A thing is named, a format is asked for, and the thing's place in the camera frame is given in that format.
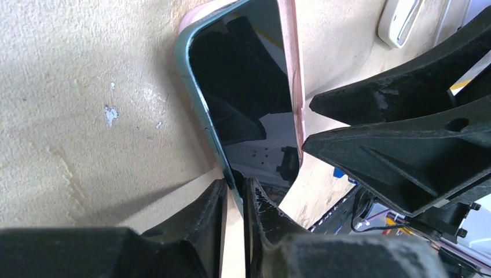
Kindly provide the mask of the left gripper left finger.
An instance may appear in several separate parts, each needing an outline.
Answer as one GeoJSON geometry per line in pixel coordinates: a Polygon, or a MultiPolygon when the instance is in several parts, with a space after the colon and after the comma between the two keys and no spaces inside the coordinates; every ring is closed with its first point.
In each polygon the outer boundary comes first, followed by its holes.
{"type": "Polygon", "coordinates": [[[2,277],[220,277],[227,184],[143,233],[127,227],[1,230],[2,277]]]}

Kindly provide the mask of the pink phone case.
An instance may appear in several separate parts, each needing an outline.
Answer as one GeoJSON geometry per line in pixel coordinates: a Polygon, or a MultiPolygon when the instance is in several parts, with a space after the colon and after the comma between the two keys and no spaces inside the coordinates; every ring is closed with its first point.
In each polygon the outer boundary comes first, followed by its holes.
{"type": "Polygon", "coordinates": [[[274,53],[280,69],[287,75],[291,107],[296,132],[296,146],[305,141],[303,110],[305,89],[301,44],[298,38],[295,1],[210,1],[197,5],[181,19],[178,38],[175,41],[175,60],[187,92],[205,130],[209,142],[222,170],[229,169],[223,151],[224,144],[217,137],[209,108],[192,72],[189,61],[192,43],[199,34],[221,20],[245,16],[251,20],[255,32],[265,39],[267,46],[274,45],[274,53]]]}

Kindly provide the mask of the blue black stapler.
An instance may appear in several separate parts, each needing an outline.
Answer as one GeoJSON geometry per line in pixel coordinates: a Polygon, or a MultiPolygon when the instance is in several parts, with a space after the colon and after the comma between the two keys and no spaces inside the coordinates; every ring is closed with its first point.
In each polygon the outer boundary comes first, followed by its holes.
{"type": "Polygon", "coordinates": [[[351,177],[348,177],[341,169],[336,168],[336,167],[334,168],[333,177],[341,179],[344,176],[347,177],[347,180],[349,183],[354,184],[354,185],[358,185],[358,182],[356,180],[352,179],[351,177]]]}

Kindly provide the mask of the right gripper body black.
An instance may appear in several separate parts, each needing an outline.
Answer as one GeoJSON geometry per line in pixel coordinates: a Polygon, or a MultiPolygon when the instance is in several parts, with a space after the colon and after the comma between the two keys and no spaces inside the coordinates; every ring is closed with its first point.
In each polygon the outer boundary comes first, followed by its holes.
{"type": "Polygon", "coordinates": [[[449,277],[490,277],[490,210],[479,203],[431,208],[407,227],[437,249],[449,277]]]}

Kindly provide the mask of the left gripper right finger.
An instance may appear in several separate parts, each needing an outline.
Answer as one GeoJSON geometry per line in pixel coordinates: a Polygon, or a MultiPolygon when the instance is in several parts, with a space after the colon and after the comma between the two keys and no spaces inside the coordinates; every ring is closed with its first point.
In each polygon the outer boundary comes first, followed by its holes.
{"type": "Polygon", "coordinates": [[[246,277],[446,277],[414,237],[322,235],[298,225],[258,180],[243,181],[246,277]]]}

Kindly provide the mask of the white phone case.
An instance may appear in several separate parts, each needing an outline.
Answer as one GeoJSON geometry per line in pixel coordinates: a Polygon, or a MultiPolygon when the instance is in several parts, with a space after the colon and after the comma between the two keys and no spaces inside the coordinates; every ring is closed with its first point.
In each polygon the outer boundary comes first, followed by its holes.
{"type": "Polygon", "coordinates": [[[403,48],[423,4],[423,0],[387,0],[379,20],[378,37],[390,48],[403,48]]]}

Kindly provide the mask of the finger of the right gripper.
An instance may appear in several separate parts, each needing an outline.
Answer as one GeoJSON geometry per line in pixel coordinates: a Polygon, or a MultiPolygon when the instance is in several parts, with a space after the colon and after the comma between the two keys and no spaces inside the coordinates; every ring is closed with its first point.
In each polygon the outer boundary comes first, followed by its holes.
{"type": "Polygon", "coordinates": [[[448,92],[490,51],[490,16],[478,15],[424,54],[381,74],[319,93],[309,107],[350,126],[393,122],[456,106],[448,92]]]}
{"type": "Polygon", "coordinates": [[[490,97],[437,114],[310,135],[303,150],[413,217],[490,185],[490,97]]]}

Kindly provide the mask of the yellow-framed whiteboard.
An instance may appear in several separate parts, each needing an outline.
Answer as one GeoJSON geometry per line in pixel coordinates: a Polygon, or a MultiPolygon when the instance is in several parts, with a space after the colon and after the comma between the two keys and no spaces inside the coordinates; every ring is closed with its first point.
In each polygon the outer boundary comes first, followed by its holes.
{"type": "Polygon", "coordinates": [[[490,52],[486,53],[475,65],[473,65],[461,78],[459,78],[451,87],[450,92],[456,96],[457,93],[469,84],[477,75],[479,75],[490,64],[490,52]]]}

